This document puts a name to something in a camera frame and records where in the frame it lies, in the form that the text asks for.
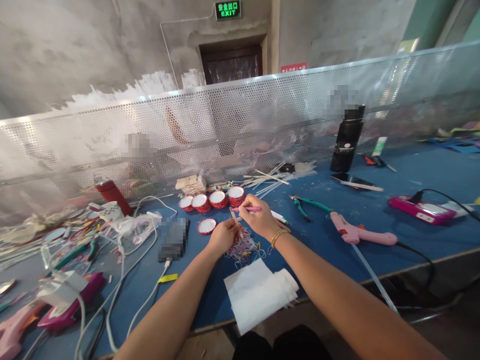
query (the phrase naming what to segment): plastic bag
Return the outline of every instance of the plastic bag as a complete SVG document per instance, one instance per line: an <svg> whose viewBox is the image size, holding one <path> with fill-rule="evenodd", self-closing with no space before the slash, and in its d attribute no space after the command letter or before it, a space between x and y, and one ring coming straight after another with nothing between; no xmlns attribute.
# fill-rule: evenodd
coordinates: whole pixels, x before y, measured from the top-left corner
<svg viewBox="0 0 480 360"><path fill-rule="evenodd" d="M154 226L157 227L162 219L143 214L137 217L124 217L114 221L111 225L118 232L123 242L141 245L154 231L152 221Z"/></svg>

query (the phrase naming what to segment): dark pants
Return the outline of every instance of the dark pants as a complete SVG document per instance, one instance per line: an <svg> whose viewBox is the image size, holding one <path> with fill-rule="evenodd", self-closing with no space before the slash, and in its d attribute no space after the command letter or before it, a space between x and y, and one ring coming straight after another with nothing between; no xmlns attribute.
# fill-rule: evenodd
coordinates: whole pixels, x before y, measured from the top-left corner
<svg viewBox="0 0 480 360"><path fill-rule="evenodd" d="M273 348L267 339L253 331L243 335L232 360L320 359L332 360L323 342L309 327L299 325L275 339Z"/></svg>

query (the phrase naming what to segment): bottle cap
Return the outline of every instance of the bottle cap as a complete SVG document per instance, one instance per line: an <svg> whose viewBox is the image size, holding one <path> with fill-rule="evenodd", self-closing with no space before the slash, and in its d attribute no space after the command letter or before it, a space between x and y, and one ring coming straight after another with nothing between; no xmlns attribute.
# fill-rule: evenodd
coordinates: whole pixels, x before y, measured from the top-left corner
<svg viewBox="0 0 480 360"><path fill-rule="evenodd" d="M353 108L345 110L345 120L356 120L364 117L365 105L354 105Z"/></svg>

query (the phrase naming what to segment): black water bottle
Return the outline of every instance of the black water bottle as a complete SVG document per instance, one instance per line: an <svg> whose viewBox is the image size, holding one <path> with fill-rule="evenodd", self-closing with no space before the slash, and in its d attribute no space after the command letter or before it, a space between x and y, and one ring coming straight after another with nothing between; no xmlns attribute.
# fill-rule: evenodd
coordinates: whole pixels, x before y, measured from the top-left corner
<svg viewBox="0 0 480 360"><path fill-rule="evenodd" d="M345 118L338 129L335 150L331 158L330 170L333 172L349 172L364 127L364 114L365 105L357 105L345 110Z"/></svg>

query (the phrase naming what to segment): perforated metal panel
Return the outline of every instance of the perforated metal panel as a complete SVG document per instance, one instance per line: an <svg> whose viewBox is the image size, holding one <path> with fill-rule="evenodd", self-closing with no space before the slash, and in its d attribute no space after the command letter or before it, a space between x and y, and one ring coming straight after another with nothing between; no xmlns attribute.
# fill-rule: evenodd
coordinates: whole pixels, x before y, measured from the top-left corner
<svg viewBox="0 0 480 360"><path fill-rule="evenodd" d="M361 147L476 120L479 58L473 42L0 121L0 222L95 199L100 178L133 200L193 174L216 182L327 159L349 104L366 105ZM132 145L128 134L148 136Z"/></svg>

